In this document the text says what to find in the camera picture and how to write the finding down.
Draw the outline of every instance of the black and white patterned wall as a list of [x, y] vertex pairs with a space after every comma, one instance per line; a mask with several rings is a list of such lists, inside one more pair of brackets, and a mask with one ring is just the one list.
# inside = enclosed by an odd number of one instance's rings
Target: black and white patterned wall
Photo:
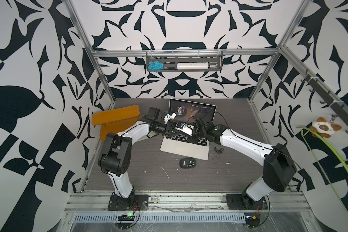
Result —
[[[314, 0], [288, 45], [348, 104], [348, 0]], [[311, 93], [312, 88], [301, 79], [303, 77], [281, 56], [254, 103], [272, 143], [287, 144], [292, 158], [303, 168], [291, 184], [297, 184], [297, 190], [304, 191], [323, 231], [348, 231], [347, 211], [307, 148], [300, 129], [296, 128], [309, 127], [318, 117], [330, 120], [334, 111], [320, 104], [319, 95]], [[348, 127], [340, 118], [335, 123], [343, 128], [327, 141], [347, 160], [345, 130]], [[319, 139], [310, 134], [305, 138], [348, 210], [348, 174], [343, 165]]]
[[100, 58], [116, 98], [248, 97], [270, 56], [227, 56], [218, 72], [148, 72], [141, 57]]
[[60, 0], [0, 1], [0, 231], [55, 231], [110, 103]]
[[[95, 50], [275, 48], [301, 0], [74, 0]], [[219, 72], [149, 73], [143, 57], [100, 58], [124, 98], [249, 97], [268, 56], [226, 56]]]

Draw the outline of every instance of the computer mouse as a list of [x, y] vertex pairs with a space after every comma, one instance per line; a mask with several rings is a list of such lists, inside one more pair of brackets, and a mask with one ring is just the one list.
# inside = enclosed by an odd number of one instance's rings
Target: computer mouse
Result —
[[181, 160], [179, 161], [179, 166], [180, 166], [182, 169], [191, 169], [191, 168], [194, 168], [194, 167], [196, 167], [196, 160], [195, 160], [195, 158], [192, 158], [192, 157], [188, 157], [188, 158], [181, 159]]

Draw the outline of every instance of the gray table surface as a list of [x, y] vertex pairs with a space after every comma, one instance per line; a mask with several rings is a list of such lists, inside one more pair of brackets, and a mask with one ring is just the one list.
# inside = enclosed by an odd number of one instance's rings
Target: gray table surface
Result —
[[[251, 107], [245, 98], [195, 99], [217, 106], [217, 112], [227, 120], [230, 128], [254, 140], [264, 142], [256, 124]], [[150, 107], [167, 110], [169, 99], [116, 99], [114, 109], [139, 105], [141, 116]], [[215, 114], [214, 124], [225, 124], [219, 114]], [[240, 191], [262, 174], [262, 166], [251, 158], [233, 149], [210, 143], [209, 159], [197, 159], [193, 169], [181, 169], [181, 155], [160, 151], [162, 136], [136, 142], [132, 147], [131, 163], [128, 169], [130, 182], [135, 190], [150, 191]], [[222, 154], [214, 147], [224, 148]], [[101, 172], [97, 162], [85, 186], [86, 190], [113, 190], [110, 178]]]

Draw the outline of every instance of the laptop screen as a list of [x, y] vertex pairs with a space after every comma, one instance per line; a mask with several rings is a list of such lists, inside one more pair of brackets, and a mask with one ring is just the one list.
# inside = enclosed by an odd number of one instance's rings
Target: laptop screen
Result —
[[[205, 112], [214, 112], [216, 110], [215, 105], [209, 105], [199, 102], [191, 102], [191, 101], [185, 101], [185, 100], [179, 100], [179, 99], [170, 99], [169, 102], [169, 110], [173, 110], [174, 113], [176, 113], [176, 117], [174, 120], [178, 120], [181, 122], [186, 123], [188, 119], [190, 119], [192, 116], [202, 114]], [[209, 117], [211, 117], [211, 120], [213, 121], [215, 113], [208, 113]], [[194, 122], [193, 117], [188, 121], [188, 123]]]

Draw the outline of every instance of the plush toy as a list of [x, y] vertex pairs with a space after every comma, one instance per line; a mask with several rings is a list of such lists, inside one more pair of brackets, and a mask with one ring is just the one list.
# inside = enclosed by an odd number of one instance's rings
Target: plush toy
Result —
[[335, 131], [341, 129], [341, 126], [338, 124], [328, 123], [325, 118], [317, 118], [317, 121], [312, 123], [310, 129], [322, 137], [330, 138]]

